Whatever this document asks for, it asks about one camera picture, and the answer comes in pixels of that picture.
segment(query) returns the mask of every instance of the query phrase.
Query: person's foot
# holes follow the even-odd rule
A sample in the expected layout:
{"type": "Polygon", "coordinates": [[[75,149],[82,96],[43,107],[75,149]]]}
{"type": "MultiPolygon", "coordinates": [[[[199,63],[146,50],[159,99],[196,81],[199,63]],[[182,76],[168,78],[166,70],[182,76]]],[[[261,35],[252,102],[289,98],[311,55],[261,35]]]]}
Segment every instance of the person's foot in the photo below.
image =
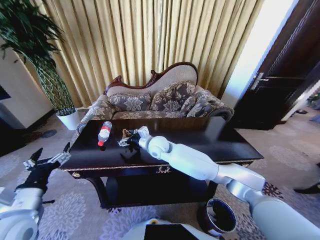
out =
{"type": "Polygon", "coordinates": [[[320,194],[320,182],[306,189],[293,189],[298,194],[320,194]]]}

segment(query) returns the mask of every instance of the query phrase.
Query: metal bucket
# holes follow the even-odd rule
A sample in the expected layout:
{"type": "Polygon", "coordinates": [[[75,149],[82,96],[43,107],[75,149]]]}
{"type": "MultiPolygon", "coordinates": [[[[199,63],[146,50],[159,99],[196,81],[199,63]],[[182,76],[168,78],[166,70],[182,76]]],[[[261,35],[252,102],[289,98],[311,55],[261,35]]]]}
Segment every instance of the metal bucket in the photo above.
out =
{"type": "Polygon", "coordinates": [[[214,237],[231,233],[237,225],[234,211],[228,204],[217,198],[211,198],[198,209],[197,220],[202,230],[214,237]]]}

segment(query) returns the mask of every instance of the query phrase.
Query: white wall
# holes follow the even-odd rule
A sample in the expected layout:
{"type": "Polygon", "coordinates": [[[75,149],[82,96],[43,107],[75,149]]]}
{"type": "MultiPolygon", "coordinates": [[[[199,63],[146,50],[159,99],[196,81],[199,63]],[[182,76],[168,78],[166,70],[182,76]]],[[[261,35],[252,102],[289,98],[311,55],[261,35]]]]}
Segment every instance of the white wall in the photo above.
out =
{"type": "Polygon", "coordinates": [[[5,59],[0,57],[0,85],[11,96],[0,102],[0,114],[13,128],[27,128],[52,109],[19,56],[11,49],[6,51],[5,59]]]}
{"type": "Polygon", "coordinates": [[[265,0],[221,100],[235,107],[242,98],[298,0],[265,0]]]}

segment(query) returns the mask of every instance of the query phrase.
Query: curtain fold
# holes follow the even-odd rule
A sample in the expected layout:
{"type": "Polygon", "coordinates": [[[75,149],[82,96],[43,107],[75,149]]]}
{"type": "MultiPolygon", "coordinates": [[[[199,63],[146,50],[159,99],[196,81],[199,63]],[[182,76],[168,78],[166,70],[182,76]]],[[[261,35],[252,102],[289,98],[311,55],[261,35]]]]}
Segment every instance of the curtain fold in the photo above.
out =
{"type": "Polygon", "coordinates": [[[263,0],[32,0],[64,31],[53,54],[77,107],[118,75],[132,86],[151,70],[192,62],[198,84],[221,96],[263,0]]]}

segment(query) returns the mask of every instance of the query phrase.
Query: plastic water bottle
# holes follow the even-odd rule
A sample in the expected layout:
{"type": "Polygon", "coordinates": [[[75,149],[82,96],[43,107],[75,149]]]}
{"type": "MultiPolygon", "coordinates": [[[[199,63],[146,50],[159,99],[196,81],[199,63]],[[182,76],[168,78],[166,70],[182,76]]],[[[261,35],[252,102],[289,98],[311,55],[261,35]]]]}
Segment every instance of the plastic water bottle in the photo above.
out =
{"type": "Polygon", "coordinates": [[[101,130],[98,135],[98,145],[102,147],[105,144],[105,141],[108,140],[112,124],[109,121],[105,121],[101,127],[101,130]]]}

